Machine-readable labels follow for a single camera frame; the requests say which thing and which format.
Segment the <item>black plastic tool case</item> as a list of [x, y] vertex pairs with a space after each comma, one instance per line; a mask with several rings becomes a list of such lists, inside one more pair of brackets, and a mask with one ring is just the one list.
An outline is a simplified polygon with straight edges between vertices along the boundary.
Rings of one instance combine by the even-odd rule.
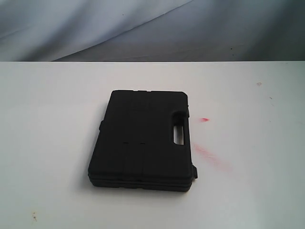
[[114, 90], [88, 167], [96, 187], [180, 191], [198, 177], [184, 92]]

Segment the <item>grey backdrop cloth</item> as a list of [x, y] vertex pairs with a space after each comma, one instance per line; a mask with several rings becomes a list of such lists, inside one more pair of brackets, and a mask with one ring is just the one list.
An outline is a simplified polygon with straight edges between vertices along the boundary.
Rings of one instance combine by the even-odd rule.
[[302, 0], [3, 0], [0, 59], [302, 61]]

